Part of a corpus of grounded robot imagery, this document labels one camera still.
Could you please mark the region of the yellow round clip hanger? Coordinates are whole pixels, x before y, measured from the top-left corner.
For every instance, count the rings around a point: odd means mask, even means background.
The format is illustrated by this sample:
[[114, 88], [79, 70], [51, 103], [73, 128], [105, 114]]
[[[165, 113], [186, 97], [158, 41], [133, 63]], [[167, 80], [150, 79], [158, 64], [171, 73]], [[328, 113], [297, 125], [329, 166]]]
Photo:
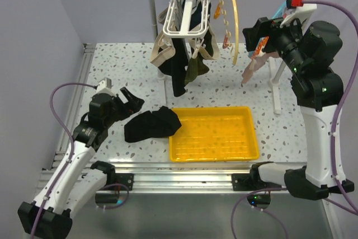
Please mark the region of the yellow round clip hanger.
[[225, 26], [225, 35], [222, 43], [223, 49], [229, 49], [231, 57], [232, 57], [232, 64], [237, 64], [238, 54], [239, 54], [239, 13], [237, 7], [237, 0], [230, 0], [232, 5], [233, 11], [233, 29], [234, 33], [230, 31], [230, 22], [228, 20], [228, 13], [225, 9], [225, 1], [219, 0], [216, 10], [214, 12], [214, 19], [218, 19], [222, 17], [223, 24]]

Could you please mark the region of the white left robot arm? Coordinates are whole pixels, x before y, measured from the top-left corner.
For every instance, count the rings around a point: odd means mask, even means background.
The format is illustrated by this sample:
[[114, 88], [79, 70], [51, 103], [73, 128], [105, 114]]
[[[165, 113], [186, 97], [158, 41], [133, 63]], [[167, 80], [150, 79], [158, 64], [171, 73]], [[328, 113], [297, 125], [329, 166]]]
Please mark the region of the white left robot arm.
[[95, 86], [96, 93], [80, 124], [69, 135], [70, 145], [60, 165], [32, 202], [23, 202], [18, 216], [26, 233], [38, 238], [66, 238], [74, 217], [100, 189], [110, 190], [116, 183], [113, 165], [97, 161], [80, 178], [85, 166], [109, 134], [109, 128], [139, 112], [144, 100], [125, 87], [123, 102], [110, 86]]

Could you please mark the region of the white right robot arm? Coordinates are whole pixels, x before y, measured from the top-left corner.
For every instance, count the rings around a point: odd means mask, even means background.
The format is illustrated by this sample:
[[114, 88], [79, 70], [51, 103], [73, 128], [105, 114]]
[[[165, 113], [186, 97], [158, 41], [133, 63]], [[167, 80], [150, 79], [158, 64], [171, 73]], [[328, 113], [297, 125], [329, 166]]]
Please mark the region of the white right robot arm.
[[321, 200], [329, 194], [352, 192], [354, 183], [344, 174], [340, 162], [339, 128], [343, 81], [330, 67], [342, 47], [339, 29], [326, 21], [314, 21], [306, 31], [294, 19], [259, 18], [243, 29], [247, 50], [267, 38], [264, 52], [278, 53], [291, 70], [291, 87], [304, 119], [307, 163], [291, 168], [271, 161], [252, 165], [249, 183], [262, 190], [281, 185], [296, 198]]

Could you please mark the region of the blue round clip hanger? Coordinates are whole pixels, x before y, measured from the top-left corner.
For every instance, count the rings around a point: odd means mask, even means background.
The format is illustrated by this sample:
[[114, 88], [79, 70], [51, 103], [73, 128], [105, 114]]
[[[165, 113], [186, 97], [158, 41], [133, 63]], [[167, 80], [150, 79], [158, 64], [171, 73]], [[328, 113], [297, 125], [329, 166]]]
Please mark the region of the blue round clip hanger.
[[[275, 14], [273, 15], [272, 18], [280, 18], [284, 16], [285, 11], [287, 10], [286, 8], [286, 1], [284, 1], [281, 6], [278, 8], [278, 10], [275, 12]], [[266, 43], [268, 41], [268, 37], [264, 37], [264, 38], [260, 38], [256, 48], [254, 51], [251, 51], [248, 53], [248, 56], [253, 59], [254, 57], [258, 56], [259, 53], [261, 52], [262, 48], [265, 47]]]

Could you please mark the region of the pink beige underwear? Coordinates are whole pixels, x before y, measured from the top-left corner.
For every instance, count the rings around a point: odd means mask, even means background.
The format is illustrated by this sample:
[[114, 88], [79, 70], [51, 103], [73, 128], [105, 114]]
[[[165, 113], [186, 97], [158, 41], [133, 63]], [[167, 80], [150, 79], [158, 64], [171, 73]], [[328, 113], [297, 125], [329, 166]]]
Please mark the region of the pink beige underwear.
[[264, 53], [260, 52], [258, 55], [252, 57], [250, 64], [245, 68], [242, 74], [242, 84], [247, 83], [253, 76], [254, 72], [263, 67], [270, 57], [279, 58], [278, 52]]

